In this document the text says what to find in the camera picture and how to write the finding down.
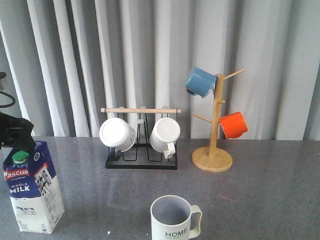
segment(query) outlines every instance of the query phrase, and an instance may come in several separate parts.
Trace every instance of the wooden mug tree base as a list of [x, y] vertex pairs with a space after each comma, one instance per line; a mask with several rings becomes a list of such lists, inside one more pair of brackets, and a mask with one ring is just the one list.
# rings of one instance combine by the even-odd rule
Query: wooden mug tree base
[[193, 164], [204, 171], [214, 173], [224, 172], [231, 168], [233, 161], [227, 151], [216, 148], [213, 158], [209, 158], [209, 151], [209, 146], [199, 147], [194, 150], [191, 156]]
[[245, 70], [242, 69], [240, 71], [236, 71], [228, 76], [217, 74], [217, 80], [215, 82], [213, 93], [214, 99], [211, 120], [198, 114], [194, 114], [194, 116], [211, 123], [210, 146], [197, 148], [196, 150], [194, 150], [191, 156], [193, 164], [204, 171], [219, 173], [228, 170], [232, 166], [233, 160], [231, 155], [225, 150], [217, 148], [218, 125], [220, 119], [221, 104], [224, 104], [226, 102], [222, 99], [224, 80], [240, 74], [243, 71]]

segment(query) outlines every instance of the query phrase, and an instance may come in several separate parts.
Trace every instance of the white mug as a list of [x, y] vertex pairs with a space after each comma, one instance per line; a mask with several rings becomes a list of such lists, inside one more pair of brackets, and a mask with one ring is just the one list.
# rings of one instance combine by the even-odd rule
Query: white mug
[[[202, 212], [184, 198], [165, 195], [153, 201], [151, 208], [152, 240], [188, 240], [200, 235]], [[197, 214], [196, 227], [190, 229], [191, 216]]]
[[175, 143], [179, 136], [179, 123], [172, 118], [163, 117], [153, 127], [150, 144], [154, 150], [164, 153], [164, 157], [170, 159], [176, 153]]
[[135, 129], [118, 117], [106, 120], [100, 127], [99, 136], [104, 145], [121, 152], [129, 150], [136, 141]]

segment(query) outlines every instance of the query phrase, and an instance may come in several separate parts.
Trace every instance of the pascua logo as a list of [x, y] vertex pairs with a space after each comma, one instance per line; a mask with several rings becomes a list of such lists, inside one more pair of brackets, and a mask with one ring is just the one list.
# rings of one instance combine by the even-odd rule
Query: pascua logo
[[177, 232], [165, 232], [165, 238], [166, 239], [175, 239], [175, 238], [179, 238], [183, 235], [185, 235], [188, 231], [188, 228], [186, 227], [185, 229], [181, 230], [181, 231], [177, 231]]
[[27, 169], [17, 169], [13, 171], [4, 171], [3, 172], [5, 180], [9, 180], [15, 177], [21, 177], [21, 176], [29, 176], [29, 172]]

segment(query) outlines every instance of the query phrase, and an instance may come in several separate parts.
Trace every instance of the black cable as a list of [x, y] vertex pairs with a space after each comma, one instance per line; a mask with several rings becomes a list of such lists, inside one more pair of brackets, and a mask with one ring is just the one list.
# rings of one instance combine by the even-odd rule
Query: black cable
[[9, 103], [9, 104], [0, 105], [0, 109], [9, 108], [9, 107], [11, 107], [11, 106], [16, 104], [16, 99], [13, 96], [11, 96], [10, 94], [8, 94], [8, 93], [6, 93], [4, 91], [0, 91], [0, 94], [5, 95], [5, 96], [7, 96], [8, 98], [10, 98], [12, 100], [12, 102]]

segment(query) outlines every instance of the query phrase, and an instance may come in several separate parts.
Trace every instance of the wooden dowel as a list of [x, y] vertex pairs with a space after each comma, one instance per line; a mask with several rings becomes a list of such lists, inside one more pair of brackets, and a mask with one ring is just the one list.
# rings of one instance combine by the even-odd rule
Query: wooden dowel
[[101, 113], [137, 113], [137, 114], [180, 114], [181, 109], [156, 109], [156, 108], [111, 108], [102, 107]]
[[231, 77], [233, 77], [233, 76], [235, 76], [235, 75], [238, 75], [238, 74], [240, 74], [240, 73], [243, 73], [244, 71], [245, 71], [245, 69], [241, 69], [241, 70], [239, 70], [239, 71], [236, 71], [236, 72], [234, 72], [234, 73], [231, 73], [231, 74], [229, 74], [228, 76], [224, 76], [224, 77], [223, 77], [223, 80], [229, 79], [229, 78], [231, 78]]
[[209, 120], [208, 118], [205, 118], [204, 116], [200, 116], [199, 114], [193, 114], [193, 116], [199, 118], [199, 119], [202, 119], [208, 123], [211, 123], [211, 120]]

